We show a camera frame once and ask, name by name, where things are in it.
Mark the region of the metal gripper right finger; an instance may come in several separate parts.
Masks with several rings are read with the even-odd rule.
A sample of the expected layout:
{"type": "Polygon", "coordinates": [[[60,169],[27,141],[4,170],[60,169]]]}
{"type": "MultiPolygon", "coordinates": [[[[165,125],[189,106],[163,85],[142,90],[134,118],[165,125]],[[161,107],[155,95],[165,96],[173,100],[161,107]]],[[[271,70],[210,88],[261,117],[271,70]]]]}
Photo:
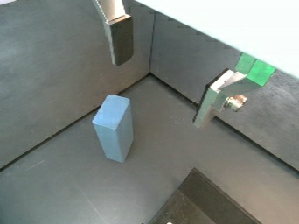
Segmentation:
{"type": "Polygon", "coordinates": [[[247,102],[245,93],[258,88],[261,85],[247,75],[226,69],[206,86],[194,125],[203,128],[223,109],[238,112],[247,102]]]}

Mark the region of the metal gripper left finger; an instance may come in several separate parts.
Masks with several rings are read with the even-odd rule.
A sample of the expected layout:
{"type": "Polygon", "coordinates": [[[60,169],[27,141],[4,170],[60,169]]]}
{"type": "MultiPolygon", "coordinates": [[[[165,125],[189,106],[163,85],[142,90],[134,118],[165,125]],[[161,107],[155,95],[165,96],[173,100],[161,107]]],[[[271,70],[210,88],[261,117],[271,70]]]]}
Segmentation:
{"type": "Polygon", "coordinates": [[[103,20],[113,64],[119,67],[134,56],[134,18],[122,0],[93,0],[103,20]]]}

